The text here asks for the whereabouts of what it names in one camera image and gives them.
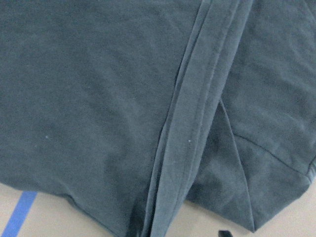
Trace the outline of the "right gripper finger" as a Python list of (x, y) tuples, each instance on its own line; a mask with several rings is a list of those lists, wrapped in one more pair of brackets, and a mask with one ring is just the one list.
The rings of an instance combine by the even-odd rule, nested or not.
[(228, 230), (219, 230), (218, 237), (232, 237), (232, 233)]

